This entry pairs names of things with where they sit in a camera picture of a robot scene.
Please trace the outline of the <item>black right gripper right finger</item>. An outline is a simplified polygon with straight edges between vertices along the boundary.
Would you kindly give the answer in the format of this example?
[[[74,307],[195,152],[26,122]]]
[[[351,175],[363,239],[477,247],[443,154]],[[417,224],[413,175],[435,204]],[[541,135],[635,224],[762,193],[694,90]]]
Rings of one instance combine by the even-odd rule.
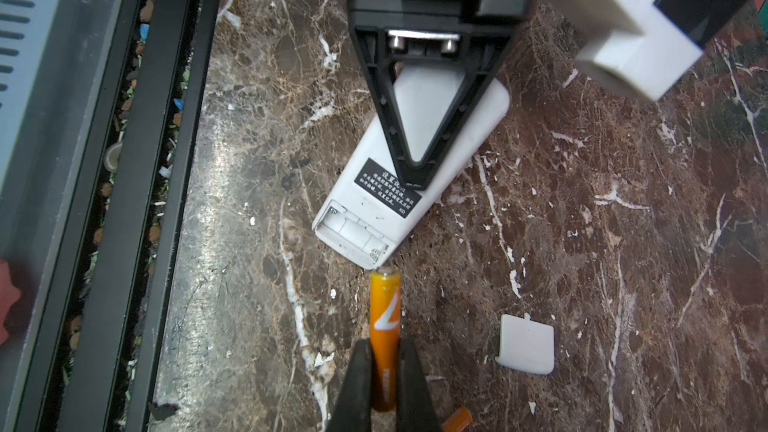
[[[400,339],[397,356],[396,431],[441,431],[413,341]]]

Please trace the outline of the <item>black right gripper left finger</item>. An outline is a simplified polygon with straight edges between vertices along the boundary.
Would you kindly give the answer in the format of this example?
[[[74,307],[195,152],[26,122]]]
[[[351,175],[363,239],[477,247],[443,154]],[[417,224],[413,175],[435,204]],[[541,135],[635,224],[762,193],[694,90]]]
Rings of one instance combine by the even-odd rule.
[[[369,339],[358,340],[326,427],[327,432],[370,432],[373,353]]]

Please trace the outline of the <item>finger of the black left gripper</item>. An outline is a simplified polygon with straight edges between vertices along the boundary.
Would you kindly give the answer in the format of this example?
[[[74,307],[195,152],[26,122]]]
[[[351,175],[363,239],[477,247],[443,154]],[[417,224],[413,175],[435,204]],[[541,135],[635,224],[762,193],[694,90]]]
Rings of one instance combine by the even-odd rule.
[[[498,68],[528,0],[347,0],[350,36],[400,183],[426,190],[506,115]]]

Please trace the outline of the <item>orange AA battery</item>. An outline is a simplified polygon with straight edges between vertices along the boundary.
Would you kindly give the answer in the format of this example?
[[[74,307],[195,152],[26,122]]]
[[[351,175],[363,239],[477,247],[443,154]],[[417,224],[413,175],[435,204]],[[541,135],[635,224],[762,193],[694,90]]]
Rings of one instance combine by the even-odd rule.
[[[443,432],[464,432],[473,423],[471,412],[460,406],[443,423]]]
[[[400,341],[401,275],[381,268],[371,273],[369,337],[373,353],[372,408],[396,408],[397,356]]]

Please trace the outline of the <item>white battery cover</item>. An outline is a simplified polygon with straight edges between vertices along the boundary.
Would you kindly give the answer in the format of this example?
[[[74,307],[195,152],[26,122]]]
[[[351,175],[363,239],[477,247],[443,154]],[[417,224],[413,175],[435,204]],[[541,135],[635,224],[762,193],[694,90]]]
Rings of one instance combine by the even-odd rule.
[[[551,374],[555,366],[554,328],[529,319],[503,315],[499,353],[495,361],[519,372]]]

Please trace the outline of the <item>white red remote control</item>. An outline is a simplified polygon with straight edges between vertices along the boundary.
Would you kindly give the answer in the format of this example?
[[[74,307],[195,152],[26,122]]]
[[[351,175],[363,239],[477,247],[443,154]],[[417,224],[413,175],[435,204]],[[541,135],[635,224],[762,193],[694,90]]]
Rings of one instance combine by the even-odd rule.
[[[408,152],[426,157],[463,80],[459,68],[411,65],[401,71],[393,103]],[[316,236],[365,270],[384,265],[506,115],[509,102],[504,85],[492,80],[441,163],[422,166],[432,177],[421,185],[397,172],[390,133],[373,119],[314,219]]]

